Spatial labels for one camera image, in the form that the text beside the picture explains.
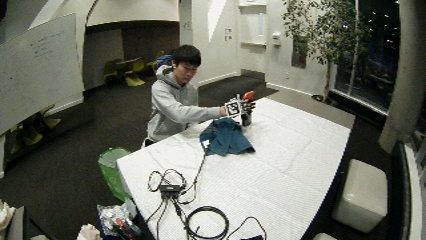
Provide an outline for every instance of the whiteboard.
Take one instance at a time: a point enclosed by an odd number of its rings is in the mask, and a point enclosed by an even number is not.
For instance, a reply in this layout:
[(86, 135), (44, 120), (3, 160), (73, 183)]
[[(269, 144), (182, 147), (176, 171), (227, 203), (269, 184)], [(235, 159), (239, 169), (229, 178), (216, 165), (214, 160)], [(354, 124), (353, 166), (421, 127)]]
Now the whiteboard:
[(70, 14), (0, 46), (0, 135), (42, 108), (82, 91), (76, 14)]

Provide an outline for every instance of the robotic hand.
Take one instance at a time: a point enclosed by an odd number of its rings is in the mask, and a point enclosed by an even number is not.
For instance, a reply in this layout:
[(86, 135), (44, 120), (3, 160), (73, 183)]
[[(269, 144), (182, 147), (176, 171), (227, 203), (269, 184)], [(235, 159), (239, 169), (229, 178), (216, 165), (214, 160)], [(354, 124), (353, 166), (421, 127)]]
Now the robotic hand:
[(242, 126), (249, 126), (251, 124), (251, 112), (255, 107), (253, 103), (254, 91), (246, 92), (239, 97), (239, 94), (235, 95), (227, 103), (225, 103), (226, 116), (230, 118), (241, 116)]

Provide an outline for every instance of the white cube seat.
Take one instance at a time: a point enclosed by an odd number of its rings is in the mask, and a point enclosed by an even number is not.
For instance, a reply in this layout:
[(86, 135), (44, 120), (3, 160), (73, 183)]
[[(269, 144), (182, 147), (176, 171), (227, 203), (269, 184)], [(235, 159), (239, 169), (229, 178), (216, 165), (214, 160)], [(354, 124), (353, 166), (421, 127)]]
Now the white cube seat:
[(333, 209), (333, 218), (367, 233), (386, 215), (386, 174), (371, 165), (351, 159), (343, 193)]
[(337, 240), (337, 239), (326, 233), (318, 233), (313, 240)]

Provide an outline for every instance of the blue cloth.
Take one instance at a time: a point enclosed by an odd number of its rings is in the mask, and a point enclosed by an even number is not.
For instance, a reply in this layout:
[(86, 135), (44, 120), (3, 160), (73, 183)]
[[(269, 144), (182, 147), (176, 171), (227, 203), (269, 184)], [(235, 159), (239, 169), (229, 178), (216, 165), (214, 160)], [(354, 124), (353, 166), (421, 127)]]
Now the blue cloth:
[(172, 66), (172, 58), (173, 58), (173, 55), (170, 54), (157, 57), (158, 67), (162, 65)]
[[(210, 146), (205, 149), (202, 142), (209, 140)], [(200, 134), (200, 142), (206, 155), (227, 153), (239, 154), (254, 152), (254, 148), (241, 132), (241, 125), (231, 118), (214, 120)]]

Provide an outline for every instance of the man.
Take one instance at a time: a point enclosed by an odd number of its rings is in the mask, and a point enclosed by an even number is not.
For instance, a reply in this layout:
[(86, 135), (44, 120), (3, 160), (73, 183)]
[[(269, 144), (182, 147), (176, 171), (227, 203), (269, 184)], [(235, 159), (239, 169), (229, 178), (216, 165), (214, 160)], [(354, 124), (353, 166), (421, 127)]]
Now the man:
[(225, 107), (198, 107), (198, 91), (190, 80), (201, 65), (200, 50), (182, 45), (172, 55), (172, 66), (158, 68), (152, 86), (152, 114), (142, 146), (180, 133), (189, 124), (226, 116)]

